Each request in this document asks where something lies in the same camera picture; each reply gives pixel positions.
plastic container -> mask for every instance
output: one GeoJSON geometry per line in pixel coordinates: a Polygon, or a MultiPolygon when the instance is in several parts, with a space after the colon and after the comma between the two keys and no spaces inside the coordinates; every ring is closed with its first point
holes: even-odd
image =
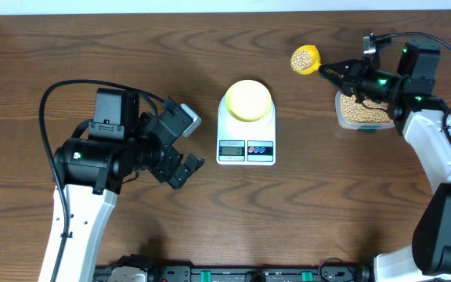
{"type": "Polygon", "coordinates": [[[387,129],[394,128],[395,124],[392,122],[388,123],[361,123],[361,122],[351,122],[348,121],[344,115],[342,114],[341,107],[341,96],[342,93],[337,92],[335,96],[335,111],[337,112],[338,124],[345,129],[353,129],[353,130],[377,130],[377,129],[387,129]]]}

wood grain surface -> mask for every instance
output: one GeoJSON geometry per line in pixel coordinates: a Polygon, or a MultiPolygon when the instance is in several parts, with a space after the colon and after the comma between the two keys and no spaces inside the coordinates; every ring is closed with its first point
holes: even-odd
{"type": "MultiPolygon", "coordinates": [[[[205,166],[178,191],[148,172],[125,185],[99,264],[136,253],[196,265],[318,265],[409,244],[431,199],[411,147],[394,130],[340,128],[336,89],[290,68],[300,45],[317,45],[324,63],[336,63],[359,58],[364,35],[394,31],[451,43],[451,11],[0,16],[0,281],[38,278],[53,191],[38,104],[51,84],[74,78],[171,96],[203,119],[176,147],[205,166]],[[215,162],[218,102],[246,78],[265,83],[276,104],[277,162],[269,168],[215,162]]],[[[384,51],[385,70],[395,70],[403,42],[384,51]]],[[[435,95],[451,103],[445,50],[437,78],[435,95]]],[[[92,117],[95,93],[80,85],[52,94],[53,149],[92,117]]]]}

green connector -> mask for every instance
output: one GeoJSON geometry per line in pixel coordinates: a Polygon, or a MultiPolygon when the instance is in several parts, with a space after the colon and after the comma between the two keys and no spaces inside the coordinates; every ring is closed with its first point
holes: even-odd
{"type": "Polygon", "coordinates": [[[211,282],[211,271],[201,271],[201,282],[211,282]]]}
{"type": "Polygon", "coordinates": [[[312,279],[312,272],[303,272],[302,273],[302,281],[303,282],[309,282],[309,281],[313,281],[312,279]]]}

digital kitchen scale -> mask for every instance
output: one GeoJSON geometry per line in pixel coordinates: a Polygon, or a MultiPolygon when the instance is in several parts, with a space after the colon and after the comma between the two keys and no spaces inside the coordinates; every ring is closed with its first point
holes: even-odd
{"type": "Polygon", "coordinates": [[[239,81],[218,105],[217,162],[221,165],[274,165],[276,111],[269,90],[239,81]]]}

